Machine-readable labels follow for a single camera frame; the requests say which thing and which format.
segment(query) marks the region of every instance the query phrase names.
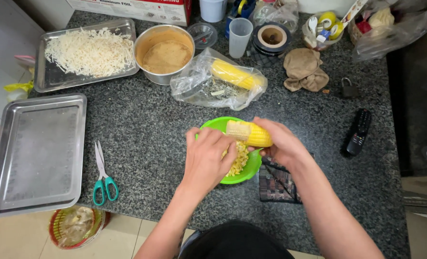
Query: plastic lid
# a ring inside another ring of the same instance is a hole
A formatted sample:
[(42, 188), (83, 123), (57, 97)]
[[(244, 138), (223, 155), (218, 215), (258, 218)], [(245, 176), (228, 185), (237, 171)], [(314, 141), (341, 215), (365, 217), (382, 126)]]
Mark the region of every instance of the plastic lid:
[(196, 23), (187, 28), (187, 31), (194, 39), (196, 49), (205, 49), (216, 43), (218, 38), (217, 30), (210, 24)]

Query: hand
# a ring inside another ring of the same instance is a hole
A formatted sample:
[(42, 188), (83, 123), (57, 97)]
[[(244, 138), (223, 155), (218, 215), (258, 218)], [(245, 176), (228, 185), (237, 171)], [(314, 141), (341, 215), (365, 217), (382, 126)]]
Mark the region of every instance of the hand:
[[(274, 143), (271, 147), (261, 150), (261, 156), (271, 156), (288, 169), (295, 159), (311, 156), (302, 142), (283, 124), (258, 117), (253, 119), (253, 123), (268, 131)], [(253, 151), (255, 148), (248, 147), (248, 150)]]
[[(231, 168), (237, 157), (236, 141), (217, 129), (192, 128), (186, 133), (186, 144), (185, 173), (179, 188), (200, 202)], [(226, 149), (228, 154), (222, 158)]]

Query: stainless steel pot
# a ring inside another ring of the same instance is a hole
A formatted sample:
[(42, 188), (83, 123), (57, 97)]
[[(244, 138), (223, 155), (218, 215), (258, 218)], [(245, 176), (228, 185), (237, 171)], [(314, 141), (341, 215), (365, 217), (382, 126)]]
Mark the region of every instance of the stainless steel pot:
[[(194, 57), (194, 39), (193, 37), (184, 29), (182, 29), (181, 27), (175, 26), (175, 25), (170, 25), (170, 24), (162, 24), (162, 25), (157, 25), (157, 26), (153, 26), (149, 29), (147, 29), (146, 31), (142, 32), (138, 38), (135, 41), (135, 46), (134, 46), (134, 50), (135, 50), (135, 57), (136, 57), (136, 53), (137, 53), (137, 48), (139, 47), (139, 45), (146, 40), (152, 33), (154, 32), (161, 32), (165, 29), (171, 29), (171, 30), (175, 30), (177, 32), (182, 33), (183, 35), (186, 35), (189, 39), (191, 39), (191, 43), (193, 46), (193, 55), (191, 56), (191, 59), (189, 61), (191, 61)], [(137, 65), (141, 68), (141, 70), (143, 70), (143, 72), (145, 73), (146, 77), (153, 81), (156, 84), (160, 84), (160, 85), (170, 85), (170, 79), (172, 79), (172, 76), (176, 76), (178, 74), (180, 74), (182, 72), (182, 70), (189, 64), (189, 62), (183, 66), (180, 70), (175, 71), (173, 73), (170, 74), (155, 74), (152, 72), (149, 72), (148, 70), (144, 69), (139, 63), (138, 60), (136, 58), (136, 63)]]

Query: shredded cheese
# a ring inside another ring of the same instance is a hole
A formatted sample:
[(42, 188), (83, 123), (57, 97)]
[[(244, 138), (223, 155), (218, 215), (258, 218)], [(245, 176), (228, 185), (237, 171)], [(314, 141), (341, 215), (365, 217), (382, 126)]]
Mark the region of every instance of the shredded cheese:
[(99, 31), (67, 31), (47, 42), (45, 58), (65, 73), (108, 77), (135, 67), (133, 42), (129, 35)]

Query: fork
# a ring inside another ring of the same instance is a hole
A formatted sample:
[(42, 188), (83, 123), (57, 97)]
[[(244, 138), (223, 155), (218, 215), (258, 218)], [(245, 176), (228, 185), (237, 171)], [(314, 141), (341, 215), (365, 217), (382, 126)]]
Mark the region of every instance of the fork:
[(318, 19), (315, 16), (309, 18), (308, 27), (314, 37), (316, 37), (317, 26), (318, 26)]

